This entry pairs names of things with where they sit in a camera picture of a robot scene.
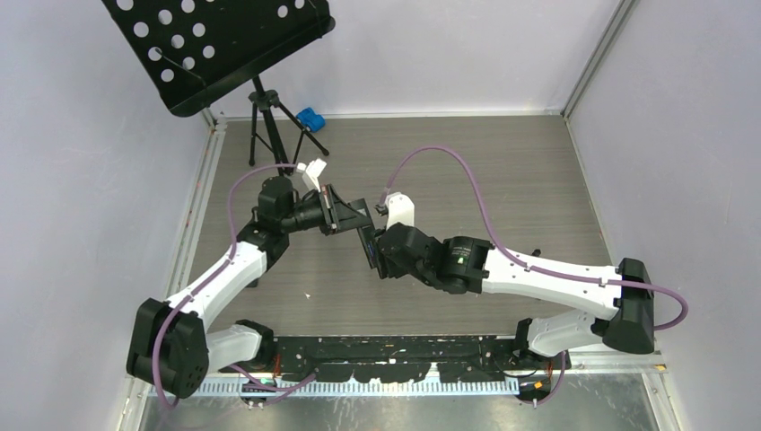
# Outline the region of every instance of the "purple cable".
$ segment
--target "purple cable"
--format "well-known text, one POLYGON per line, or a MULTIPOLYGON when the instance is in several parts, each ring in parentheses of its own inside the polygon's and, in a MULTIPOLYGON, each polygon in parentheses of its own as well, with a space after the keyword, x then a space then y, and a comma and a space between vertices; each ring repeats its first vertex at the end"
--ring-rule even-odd
MULTIPOLYGON (((285 397, 287 397, 288 395, 291 395, 292 393, 294 393, 295 391, 298 391, 299 389, 303 388, 307 384, 314 382, 314 380, 316 378, 317 378, 316 374, 310 374, 309 376, 307 376, 307 378, 305 378, 304 380, 302 380, 298 384, 295 384, 295 385, 290 386, 288 388, 277 388, 283 394, 274 397, 272 400, 267 400, 267 401, 261 403, 261 407, 271 406, 273 404, 276 404, 276 403, 284 400, 285 397)), ((244 388, 251 388, 251 387, 253 387, 255 389, 261 389, 261 387, 259 387, 259 385, 261 383, 259 383, 257 379, 253 379, 251 381, 254 382, 254 383, 253 384, 244 384, 243 387, 244 388)), ((268 391, 272 391, 273 389, 275 389, 275 388, 272 388, 271 386, 266 386, 266 385, 262 385, 262 386, 264 386, 264 388, 266 388, 266 390, 268 390, 268 391)))
MULTIPOLYGON (((380 194, 380 202, 379 202, 380 205, 385 205, 386 197, 389 195, 391 186, 393 186, 394 180, 399 175, 399 172, 401 171, 402 167, 409 161, 409 159, 414 157, 416 154, 419 154, 419 153, 422 153, 423 151, 428 151, 428 150, 443 151, 444 153, 454 157, 455 160, 459 162, 460 166, 462 166, 462 169, 465 171, 466 175, 468 176, 468 180, 470 180, 470 186, 473 188, 473 192, 476 195, 476 201, 478 202, 478 209, 481 211, 481 217, 484 219, 484 225, 486 227, 486 231, 489 233, 489 237, 491 237, 492 242, 494 243, 494 246, 507 259, 511 260, 513 263, 515 263, 516 265, 522 268, 526 268, 528 266, 528 263, 513 256, 512 253, 510 253, 510 251, 507 250, 507 247, 505 247, 504 244, 502 244, 502 241, 500 241, 499 237, 494 231, 494 226, 492 225, 491 218, 489 217, 489 214, 486 211, 486 204, 484 203, 484 197, 481 195, 481 190, 478 187, 478 183, 476 182, 476 176, 470 170, 470 167, 462 158, 462 156, 457 154, 451 148, 448 148, 446 146, 438 146, 438 145, 421 146, 420 148, 417 148, 416 150, 407 154, 405 158, 402 159, 402 161, 399 163, 399 165, 397 166, 397 169, 394 170, 394 172, 389 177, 389 182, 386 183, 386 188, 380 194)), ((582 283, 593 283, 597 285, 601 281, 599 278, 575 276, 575 275, 565 274, 563 272, 557 272, 551 269, 535 267, 535 266, 531 266, 530 270, 537 271, 539 274, 544 274, 546 276, 562 278, 562 279, 570 280, 570 281, 579 281, 582 283)), ((686 318, 687 312, 689 311, 689 307, 687 306, 687 300, 685 300, 685 298, 682 295, 674 292, 673 290, 667 289, 666 287, 649 285, 646 283, 639 283, 636 281, 628 281, 628 280, 609 280, 608 283, 614 286, 624 286, 624 287, 633 287, 637 289, 651 290, 653 292, 658 292, 660 294, 670 296, 674 298, 675 300, 677 300, 677 302, 679 302, 679 304, 682 307, 682 310, 681 312, 679 312, 679 315, 672 321, 662 323, 661 325, 656 325, 654 328, 655 330, 667 330, 668 328, 672 328, 680 324, 686 318)))
POLYGON ((256 175, 257 173, 267 171, 270 169, 277 169, 277 168, 295 168, 296 165, 290 164, 290 163, 278 163, 278 164, 270 164, 268 166, 262 166, 260 168, 253 169, 249 172, 246 172, 242 177, 240 177, 237 181, 235 181, 235 184, 232 185, 230 188, 230 193, 227 195, 227 223, 230 226, 230 238, 231 238, 231 246, 230 246, 230 254, 228 254, 228 258, 223 262, 222 265, 220 265, 219 268, 217 268, 209 277, 207 277, 204 281, 198 284, 195 289, 190 291, 190 295, 185 296, 182 298, 182 300, 177 304, 176 307, 174 307, 167 318, 162 323, 162 326, 159 328, 159 333, 156 334, 156 340, 153 342, 153 356, 151 357, 151 371, 153 373, 153 385, 156 386, 156 395, 159 399, 159 404, 164 407, 165 409, 174 409, 177 407, 177 404, 179 403, 179 398, 175 398, 173 402, 169 402, 167 400, 166 394, 164 393, 163 385, 162 385, 162 377, 161 377, 161 369, 159 367, 159 357, 160 357, 160 350, 162 348, 162 342, 164 340, 164 337, 166 336, 167 329, 169 328, 169 325, 172 321, 174 321, 174 318, 177 317, 179 314, 179 311, 182 310, 182 307, 184 307, 187 303, 190 302, 190 300, 193 299, 194 296, 198 295, 199 292, 204 290, 206 286, 208 286, 209 283, 212 282, 217 276, 219 276, 222 271, 224 271, 225 268, 227 268, 228 265, 230 265, 231 260, 235 257, 235 252, 238 249, 238 242, 236 240, 236 234, 235 234, 235 221, 232 219, 232 196, 235 194, 235 190, 238 189, 238 187, 249 177, 256 175))
POLYGON ((247 383, 246 386, 254 387, 256 389, 260 389, 262 391, 272 391, 272 392, 293 392, 297 389, 301 389, 302 387, 306 386, 307 383, 313 381, 315 377, 317 377, 315 374, 310 374, 306 379, 302 380, 301 383, 295 384, 294 386, 289 386, 287 388, 274 388, 272 386, 267 386, 263 384, 259 379, 254 377, 253 375, 249 374, 248 371, 244 370, 243 368, 240 368, 237 365, 230 365, 230 368, 237 371, 238 373, 243 374, 246 376, 247 379, 251 381, 251 383, 247 383))
POLYGON ((538 406, 541 406, 542 404, 546 403, 552 397, 555 396, 555 394, 558 391, 558 388, 560 388, 560 383, 563 382, 563 377, 565 377, 565 350, 560 352, 560 375, 557 376, 557 382, 555 382, 555 386, 552 387, 552 391, 550 391, 549 394, 545 398, 537 401, 538 406))

